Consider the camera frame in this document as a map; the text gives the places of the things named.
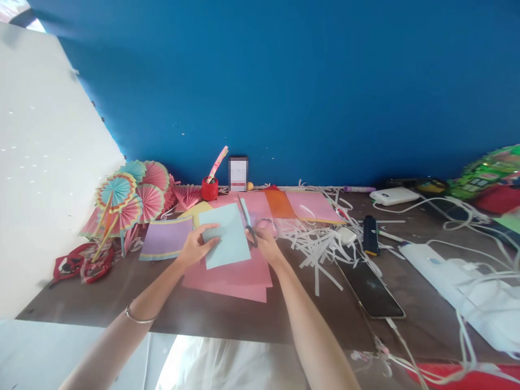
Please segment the silver bracelet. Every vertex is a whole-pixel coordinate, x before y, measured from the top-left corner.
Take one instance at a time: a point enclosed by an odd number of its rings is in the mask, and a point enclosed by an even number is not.
[[[157,318],[157,316],[155,316],[154,318],[151,318],[150,320],[146,320],[146,321],[139,321],[139,320],[136,320],[134,317],[132,317],[132,315],[130,314],[130,305],[132,304],[134,300],[131,300],[130,303],[128,304],[128,306],[126,307],[126,311],[125,311],[125,314],[126,316],[131,319],[133,322],[135,323],[150,323],[150,322],[154,322],[155,319]]]

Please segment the phone screen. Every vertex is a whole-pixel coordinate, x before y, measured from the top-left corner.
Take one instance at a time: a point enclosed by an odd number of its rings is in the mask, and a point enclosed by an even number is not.
[[[368,263],[358,262],[356,268],[344,262],[337,264],[370,317],[404,318],[405,312]]]

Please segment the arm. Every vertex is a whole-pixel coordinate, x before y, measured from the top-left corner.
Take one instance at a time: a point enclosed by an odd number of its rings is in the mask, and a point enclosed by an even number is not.
[[[204,244],[202,232],[218,226],[218,224],[205,224],[188,235],[177,260],[130,305],[130,314],[133,318],[144,321],[155,318],[159,314],[184,271],[203,258],[218,243],[219,238],[216,237]],[[123,311],[72,371],[60,390],[108,389],[144,339],[152,323],[136,323]]]
[[[255,230],[258,247],[272,266],[282,287],[296,351],[313,390],[360,390],[345,354],[304,290],[275,239],[264,229]]]

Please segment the yellow paper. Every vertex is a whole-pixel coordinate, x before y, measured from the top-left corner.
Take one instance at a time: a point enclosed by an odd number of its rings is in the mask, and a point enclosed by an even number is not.
[[[190,215],[193,216],[193,228],[196,229],[200,225],[199,214],[204,211],[208,211],[208,210],[213,210],[213,207],[211,207],[211,205],[208,202],[202,201],[199,204],[196,204],[195,206],[193,206],[188,211],[185,211],[184,213],[182,213],[179,216],[179,218],[187,217]]]

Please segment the teal paper fan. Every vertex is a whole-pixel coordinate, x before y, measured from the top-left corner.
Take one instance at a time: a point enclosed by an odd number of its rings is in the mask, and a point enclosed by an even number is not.
[[[125,172],[131,174],[137,184],[142,182],[142,178],[146,174],[146,165],[144,162],[136,160],[136,161],[129,161],[124,165],[121,165],[121,168],[119,168],[118,172]]]

